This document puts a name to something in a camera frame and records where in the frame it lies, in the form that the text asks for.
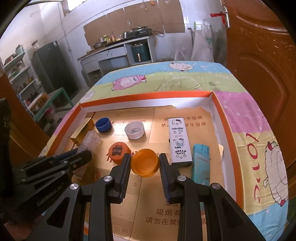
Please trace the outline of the person's left hand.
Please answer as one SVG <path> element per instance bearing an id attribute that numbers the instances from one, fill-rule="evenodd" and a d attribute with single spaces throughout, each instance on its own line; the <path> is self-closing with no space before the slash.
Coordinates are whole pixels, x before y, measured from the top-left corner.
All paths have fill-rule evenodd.
<path id="1" fill-rule="evenodd" d="M 17 223 L 7 222 L 1 225 L 1 240 L 26 240 L 32 230 L 42 219 L 42 215 L 33 221 Z"/>

